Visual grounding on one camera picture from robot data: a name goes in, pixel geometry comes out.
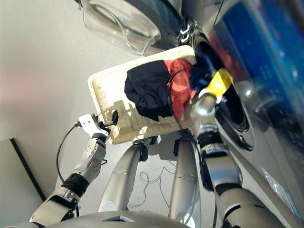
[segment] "white wall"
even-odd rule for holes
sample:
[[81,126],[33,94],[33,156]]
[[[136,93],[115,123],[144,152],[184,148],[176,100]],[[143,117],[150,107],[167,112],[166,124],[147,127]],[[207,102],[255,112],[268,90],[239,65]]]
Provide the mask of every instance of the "white wall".
[[[73,0],[0,1],[0,140],[16,138],[46,196],[61,138],[95,112],[88,77],[137,58],[87,31],[82,12]],[[69,149],[86,140],[80,134]]]
[[28,221],[42,203],[9,140],[0,142],[0,227]]

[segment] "laundry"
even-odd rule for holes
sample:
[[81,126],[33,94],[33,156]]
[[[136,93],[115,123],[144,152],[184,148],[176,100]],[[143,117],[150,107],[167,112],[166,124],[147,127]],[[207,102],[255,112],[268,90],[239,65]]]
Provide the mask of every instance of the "laundry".
[[165,60],[164,62],[170,73],[168,87],[172,100],[171,108],[174,118],[180,120],[187,102],[195,95],[195,91],[191,90],[189,81],[192,64],[184,58]]
[[174,114],[180,120],[195,94],[189,82],[191,67],[183,58],[137,66],[127,72],[124,92],[140,115],[159,121],[158,116]]
[[140,115],[155,121],[159,121],[158,116],[172,116],[167,87],[169,72],[164,61],[137,66],[127,74],[124,92]]

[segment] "metal cylinder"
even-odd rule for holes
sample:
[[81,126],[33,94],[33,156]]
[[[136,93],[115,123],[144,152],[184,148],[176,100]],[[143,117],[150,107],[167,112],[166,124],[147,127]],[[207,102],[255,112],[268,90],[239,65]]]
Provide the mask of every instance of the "metal cylinder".
[[212,94],[203,94],[191,111],[192,131],[196,138],[206,131],[217,131],[215,122],[216,97]]

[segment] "robotic hand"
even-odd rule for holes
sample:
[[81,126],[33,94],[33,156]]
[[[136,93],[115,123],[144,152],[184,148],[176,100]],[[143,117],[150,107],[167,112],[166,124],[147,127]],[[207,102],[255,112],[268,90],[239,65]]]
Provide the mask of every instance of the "robotic hand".
[[98,118],[89,114],[79,117],[80,124],[91,139],[83,150],[83,156],[72,174],[43,202],[30,218],[30,222],[39,227],[71,219],[73,211],[87,187],[98,176],[102,160],[105,157],[105,142],[110,130],[106,127],[117,125],[118,113],[112,115],[109,123],[98,122]]

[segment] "red cloth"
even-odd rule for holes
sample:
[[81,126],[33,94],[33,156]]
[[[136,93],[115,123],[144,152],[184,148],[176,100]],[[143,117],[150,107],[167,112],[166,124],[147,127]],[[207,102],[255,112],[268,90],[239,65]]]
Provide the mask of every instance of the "red cloth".
[[185,111],[187,102],[195,95],[195,91],[191,90],[189,81],[192,64],[184,58],[164,60],[164,63],[170,74],[171,108],[175,119],[179,121]]

